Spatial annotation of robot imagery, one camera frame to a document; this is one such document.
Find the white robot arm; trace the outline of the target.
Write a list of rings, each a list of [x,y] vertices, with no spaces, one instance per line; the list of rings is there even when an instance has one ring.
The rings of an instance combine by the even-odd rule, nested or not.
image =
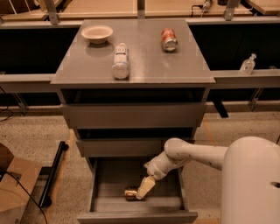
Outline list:
[[[239,138],[228,147],[168,139],[145,164],[148,176],[136,198],[144,198],[158,180],[189,160],[221,171],[220,224],[280,224],[280,146],[257,136]]]

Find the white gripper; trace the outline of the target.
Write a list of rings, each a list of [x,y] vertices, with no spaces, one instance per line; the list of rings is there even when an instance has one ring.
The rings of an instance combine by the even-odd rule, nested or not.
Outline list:
[[[155,180],[163,179],[169,171],[175,168],[175,160],[163,151],[144,165],[149,177],[144,177],[136,192],[136,198],[141,200],[156,184]]]

